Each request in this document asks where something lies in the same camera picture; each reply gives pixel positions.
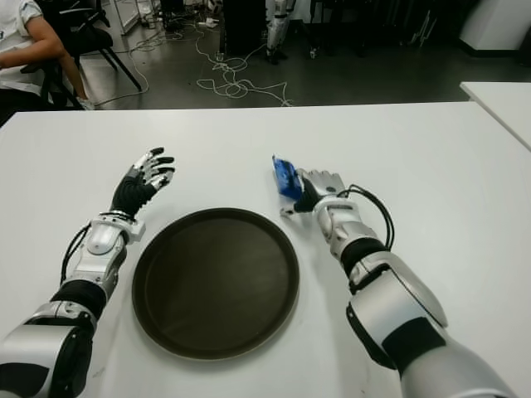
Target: white cable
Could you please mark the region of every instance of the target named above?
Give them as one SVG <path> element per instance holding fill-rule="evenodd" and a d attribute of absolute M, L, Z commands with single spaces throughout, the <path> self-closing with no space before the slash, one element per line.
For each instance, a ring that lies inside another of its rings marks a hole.
<path fill-rule="evenodd" d="M 122 98 L 133 97 L 135 95 L 145 94 L 145 93 L 147 93 L 149 91 L 148 79 L 146 78 L 146 76 L 137 67 L 136 62 L 134 62 L 132 54 L 133 54 L 134 51 L 144 51 L 144 52 L 153 51 L 156 47 L 161 46 L 165 42 L 168 42 L 168 41 L 180 41 L 181 39 L 183 39 L 183 35 L 181 33 L 174 33 L 174 35 L 177 36 L 177 38 L 175 38 L 175 37 L 159 37 L 159 35 L 161 33 L 162 33 L 162 31 L 158 31 L 154 35 L 152 35 L 151 37 L 149 37 L 149 38 L 147 38 L 145 40 L 137 42 L 136 46 L 133 47 L 131 50 L 129 50 L 127 52 L 127 55 L 129 56 L 130 60 L 133 62 L 133 67 L 136 70 L 136 73 L 138 73 L 140 76 L 142 76 L 142 79 L 144 79 L 144 81 L 146 83 L 146 87 L 144 89 L 142 89 L 141 91 L 137 92 L 137 93 L 120 95 L 118 97 L 114 97 L 114 98 L 111 98 L 111 99 L 107 99 L 105 101 L 98 102 L 97 104 L 95 104 L 95 106 L 101 106 L 103 104 L 108 104 L 109 102 L 116 101 L 116 100 L 121 100 Z"/>
<path fill-rule="evenodd" d="M 201 50 L 199 50 L 199 41 L 202 38 L 205 37 L 205 32 L 202 32 L 202 31 L 198 30 L 197 26 L 194 25 L 194 24 L 186 24 L 186 25 L 188 25 L 190 27 L 193 27 L 194 30 L 201 35 L 197 39 L 195 39 L 195 41 L 196 41 L 195 45 L 196 45 L 197 53 L 200 54 L 200 55 L 205 56 L 213 64 L 212 70 L 221 70 L 223 72 L 222 73 L 222 78 L 225 81 L 224 85 L 216 86 L 216 81 L 214 79 L 200 79 L 200 80 L 196 81 L 196 84 L 197 84 L 198 87 L 200 87 L 200 88 L 202 88 L 204 90 L 212 90 L 217 95 L 220 95 L 222 97 L 227 97 L 227 98 L 230 98 L 230 99 L 234 99 L 234 100 L 243 98 L 246 95 L 248 95 L 250 92 L 255 92 L 255 93 L 259 93 L 259 94 L 269 95 L 269 96 L 275 98 L 276 100 L 280 101 L 280 106 L 293 106 L 291 104 L 292 100 L 291 99 L 287 100 L 286 97 L 285 97 L 286 96 L 285 92 L 286 92 L 287 87 L 288 87 L 288 82 L 287 81 L 278 83 L 276 85 L 269 85 L 269 86 L 266 86 L 266 87 L 257 87 L 257 86 L 255 86 L 252 83 L 252 81 L 250 81 L 248 79 L 242 79 L 242 80 L 237 80 L 236 79 L 236 73 L 244 71 L 249 66 L 249 64 L 247 63 L 247 60 L 253 54 L 255 54 L 256 52 L 261 50 L 266 44 L 263 44 L 260 47 L 258 47 L 257 49 L 255 49 L 254 51 L 250 52 L 245 58 L 235 57 L 235 58 L 229 58 L 229 59 L 227 59 L 227 60 L 225 60 L 223 62 L 218 62 L 218 61 L 214 61 L 207 53 L 202 52 Z M 208 28 L 206 28 L 206 29 L 208 31 L 210 31 L 210 32 L 215 32 L 212 29 L 208 29 Z M 181 33 L 174 33 L 174 36 L 171 36 L 171 37 L 167 37 L 167 36 L 160 37 L 161 33 L 163 33 L 163 32 L 162 31 L 158 31 L 155 34 L 153 34 L 151 37 L 149 37 L 149 38 L 147 38 L 145 40 L 137 42 L 135 47 L 133 47 L 131 50 L 127 51 L 128 57 L 133 62 L 134 69 L 144 79 L 146 87 L 144 89 L 142 89 L 141 91 L 136 92 L 136 93 L 120 95 L 118 97 L 114 97 L 114 98 L 111 98 L 111 99 L 107 99 L 105 101 L 98 102 L 98 103 L 95 104 L 95 106 L 101 106 L 103 104 L 108 104 L 109 102 L 112 102 L 112 101 L 121 100 L 123 98 L 128 98 L 128 97 L 133 97 L 133 96 L 136 96 L 136 95 L 145 94 L 145 93 L 147 93 L 149 91 L 148 79 L 146 78 L 146 76 L 142 72 L 140 72 L 139 68 L 137 67 L 136 62 L 133 59 L 133 52 L 135 52 L 135 51 L 144 51 L 144 52 L 153 51 L 153 50 L 155 50 L 156 47 L 161 46 L 162 44 L 167 43 L 169 41 L 184 41 L 183 40 L 183 34 L 181 34 Z M 234 62 L 234 61 L 239 61 L 239 63 L 236 64 L 235 66 L 229 66 L 228 65 L 229 63 Z M 278 95 L 268 91 L 268 90 L 273 90 L 273 89 L 277 89 L 277 88 L 281 88 L 281 93 L 282 93 L 281 97 L 279 97 Z"/>
<path fill-rule="evenodd" d="M 199 31 L 196 27 L 196 25 L 188 24 L 191 27 L 194 27 L 196 32 L 200 33 L 201 36 L 197 38 L 196 40 L 196 51 L 198 54 L 201 54 L 202 56 L 205 56 L 212 64 L 212 70 L 221 70 L 222 78 L 225 81 L 224 85 L 216 85 L 216 81 L 214 79 L 200 79 L 196 81 L 197 86 L 204 90 L 212 90 L 215 94 L 220 95 L 221 97 L 227 97 L 230 99 L 240 99 L 248 95 L 250 92 L 259 93 L 259 94 L 265 94 L 269 95 L 277 100 L 280 101 L 280 106 L 293 106 L 291 104 L 291 99 L 286 99 L 285 92 L 288 87 L 288 82 L 283 81 L 282 83 L 278 83 L 276 85 L 269 85 L 267 87 L 256 87 L 252 81 L 248 79 L 242 79 L 237 80 L 236 79 L 236 73 L 242 72 L 249 64 L 247 63 L 247 60 L 256 52 L 261 50 L 266 44 L 262 44 L 260 47 L 258 47 L 256 50 L 250 52 L 245 58 L 229 58 L 228 60 L 225 60 L 223 62 L 214 61 L 207 53 L 202 52 L 199 50 L 199 41 L 205 37 L 205 33 L 202 31 Z M 229 66 L 229 62 L 233 61 L 240 61 L 239 64 L 236 66 Z M 273 90 L 276 88 L 282 89 L 282 97 L 279 97 L 278 95 L 268 91 Z"/>

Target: robot leg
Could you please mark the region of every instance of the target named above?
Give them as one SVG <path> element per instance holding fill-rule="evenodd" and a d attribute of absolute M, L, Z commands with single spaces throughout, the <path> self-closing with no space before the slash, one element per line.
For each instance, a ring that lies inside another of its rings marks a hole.
<path fill-rule="evenodd" d="M 288 29 L 290 27 L 291 14 L 295 10 L 295 4 L 296 3 L 297 3 L 297 0 L 287 0 L 286 12 L 288 14 L 288 17 L 286 18 L 286 22 L 284 24 L 284 31 L 282 31 L 282 34 L 280 35 L 279 47 L 282 46 L 282 44 L 284 43 L 285 37 L 288 35 Z"/>
<path fill-rule="evenodd" d="M 288 0 L 275 0 L 275 17 L 268 26 L 267 35 L 267 57 L 272 63 L 275 63 L 274 55 L 288 22 L 287 6 Z"/>

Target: blue packet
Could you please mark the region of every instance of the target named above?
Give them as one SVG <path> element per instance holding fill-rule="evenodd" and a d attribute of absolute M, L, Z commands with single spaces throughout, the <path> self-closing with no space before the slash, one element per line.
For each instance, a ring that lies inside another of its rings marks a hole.
<path fill-rule="evenodd" d="M 295 166 L 287 160 L 273 156 L 273 167 L 279 194 L 298 201 L 302 195 L 302 187 Z"/>

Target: round tray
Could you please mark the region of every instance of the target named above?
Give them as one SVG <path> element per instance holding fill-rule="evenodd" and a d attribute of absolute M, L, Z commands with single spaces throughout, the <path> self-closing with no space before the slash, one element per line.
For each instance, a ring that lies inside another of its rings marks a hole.
<path fill-rule="evenodd" d="M 218 360 L 253 350 L 288 318 L 299 266 L 286 235 L 250 211 L 200 211 L 158 234 L 134 273 L 144 331 L 182 357 Z"/>

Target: white sneaker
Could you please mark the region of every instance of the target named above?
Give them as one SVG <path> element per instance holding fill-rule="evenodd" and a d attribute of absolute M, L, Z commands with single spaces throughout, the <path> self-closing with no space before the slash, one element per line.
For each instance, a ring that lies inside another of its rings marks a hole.
<path fill-rule="evenodd" d="M 76 98 L 77 102 L 83 107 L 84 110 L 95 110 L 96 107 L 88 99 Z"/>

